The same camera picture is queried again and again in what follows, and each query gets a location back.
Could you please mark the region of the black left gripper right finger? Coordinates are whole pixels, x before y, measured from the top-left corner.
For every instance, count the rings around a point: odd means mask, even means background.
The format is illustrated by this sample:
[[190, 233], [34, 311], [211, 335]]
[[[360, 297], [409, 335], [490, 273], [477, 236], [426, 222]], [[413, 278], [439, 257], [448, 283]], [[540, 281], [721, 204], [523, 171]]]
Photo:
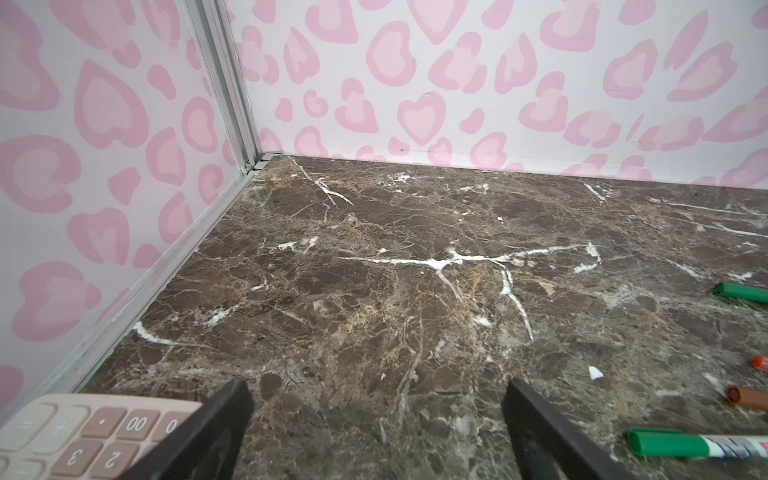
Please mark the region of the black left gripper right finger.
[[507, 382], [501, 409], [523, 479], [634, 477], [526, 382]]

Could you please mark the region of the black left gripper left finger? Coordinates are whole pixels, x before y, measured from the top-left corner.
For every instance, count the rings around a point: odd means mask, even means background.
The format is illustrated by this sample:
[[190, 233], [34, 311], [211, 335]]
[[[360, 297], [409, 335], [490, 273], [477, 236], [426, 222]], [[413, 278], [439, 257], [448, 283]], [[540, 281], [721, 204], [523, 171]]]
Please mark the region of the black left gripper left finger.
[[247, 382], [231, 380], [118, 479], [232, 479], [254, 410]]

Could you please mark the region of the green cap marker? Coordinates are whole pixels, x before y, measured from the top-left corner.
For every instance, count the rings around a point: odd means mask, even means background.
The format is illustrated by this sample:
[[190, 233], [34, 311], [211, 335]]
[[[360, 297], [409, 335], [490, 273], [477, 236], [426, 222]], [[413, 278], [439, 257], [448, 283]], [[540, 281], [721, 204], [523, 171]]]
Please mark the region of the green cap marker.
[[636, 456], [671, 458], [767, 458], [767, 437], [687, 434], [672, 430], [632, 428], [626, 433]]
[[720, 282], [714, 286], [714, 294], [724, 298], [768, 303], [768, 290], [740, 285], [735, 283]]

